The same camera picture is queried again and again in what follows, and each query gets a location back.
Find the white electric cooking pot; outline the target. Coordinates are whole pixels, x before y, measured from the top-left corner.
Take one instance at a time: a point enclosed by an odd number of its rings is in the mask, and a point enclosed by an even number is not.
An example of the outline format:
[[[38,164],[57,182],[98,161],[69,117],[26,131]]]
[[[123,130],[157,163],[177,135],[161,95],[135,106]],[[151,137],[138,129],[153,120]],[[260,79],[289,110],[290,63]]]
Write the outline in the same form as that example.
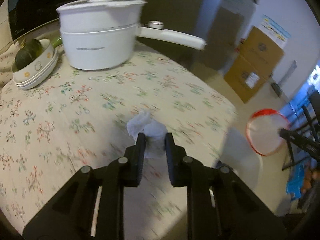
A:
[[[140,23],[144,0],[78,0],[57,8],[62,44],[69,64],[101,70],[126,62],[136,38],[149,38],[203,50],[204,39],[165,29],[159,21]]]

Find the white flower bowl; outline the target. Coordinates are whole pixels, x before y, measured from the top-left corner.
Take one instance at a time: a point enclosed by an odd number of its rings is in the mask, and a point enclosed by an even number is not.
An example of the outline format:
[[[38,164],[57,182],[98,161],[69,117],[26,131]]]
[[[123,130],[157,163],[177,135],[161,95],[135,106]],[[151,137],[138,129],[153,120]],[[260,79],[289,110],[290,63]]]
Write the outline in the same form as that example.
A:
[[[49,39],[39,40],[43,47],[43,53],[32,63],[28,64],[21,70],[18,70],[15,66],[15,60],[13,61],[11,70],[13,77],[17,82],[27,81],[29,78],[38,74],[53,58],[54,50],[51,41]]]

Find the grey refrigerator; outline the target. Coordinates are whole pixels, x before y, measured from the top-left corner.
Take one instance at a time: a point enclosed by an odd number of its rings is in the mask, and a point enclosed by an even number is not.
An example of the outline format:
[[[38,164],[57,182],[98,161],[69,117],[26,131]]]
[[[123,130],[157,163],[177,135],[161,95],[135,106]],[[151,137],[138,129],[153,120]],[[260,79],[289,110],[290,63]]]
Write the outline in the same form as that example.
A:
[[[214,70],[226,68],[236,57],[235,48],[251,21],[259,0],[145,0],[140,21],[163,22],[166,29],[204,39],[203,51],[177,44],[138,39],[191,69],[199,62]]]

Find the dark green squash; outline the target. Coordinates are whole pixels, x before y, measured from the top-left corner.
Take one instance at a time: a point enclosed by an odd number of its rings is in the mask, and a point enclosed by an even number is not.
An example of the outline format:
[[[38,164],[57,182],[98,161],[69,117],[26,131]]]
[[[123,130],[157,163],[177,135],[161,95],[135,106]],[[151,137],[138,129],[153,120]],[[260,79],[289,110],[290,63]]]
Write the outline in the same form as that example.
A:
[[[43,47],[39,40],[31,39],[17,52],[15,66],[18,70],[35,61],[43,53]]]

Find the red snack packet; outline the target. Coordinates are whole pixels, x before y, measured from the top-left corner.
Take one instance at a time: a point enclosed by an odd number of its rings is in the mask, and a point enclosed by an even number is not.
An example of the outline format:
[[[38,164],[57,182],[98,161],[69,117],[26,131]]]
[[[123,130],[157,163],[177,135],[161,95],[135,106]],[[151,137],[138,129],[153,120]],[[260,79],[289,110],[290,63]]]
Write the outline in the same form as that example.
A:
[[[278,111],[270,108],[253,113],[246,124],[246,138],[253,151],[266,157],[275,154],[283,145],[281,129],[289,128],[289,121]]]

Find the cardboard box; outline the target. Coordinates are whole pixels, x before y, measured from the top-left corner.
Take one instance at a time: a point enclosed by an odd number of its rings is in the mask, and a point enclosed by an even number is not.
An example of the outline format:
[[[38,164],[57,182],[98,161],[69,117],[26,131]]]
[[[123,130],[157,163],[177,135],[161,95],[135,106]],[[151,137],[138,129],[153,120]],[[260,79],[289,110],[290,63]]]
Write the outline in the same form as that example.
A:
[[[283,56],[284,51],[276,42],[252,27],[224,80],[247,103],[271,77]]]

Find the floral tablecloth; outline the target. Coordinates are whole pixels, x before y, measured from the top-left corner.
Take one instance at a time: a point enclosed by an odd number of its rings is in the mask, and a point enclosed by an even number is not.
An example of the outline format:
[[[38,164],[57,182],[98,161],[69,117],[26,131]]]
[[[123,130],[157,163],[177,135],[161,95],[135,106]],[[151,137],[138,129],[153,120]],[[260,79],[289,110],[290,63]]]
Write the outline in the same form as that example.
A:
[[[127,122],[147,111],[176,144],[206,166],[216,163],[235,107],[168,57],[136,44],[123,65],[74,69],[64,49],[41,85],[1,89],[1,210],[22,232],[82,166],[99,168],[134,144]]]

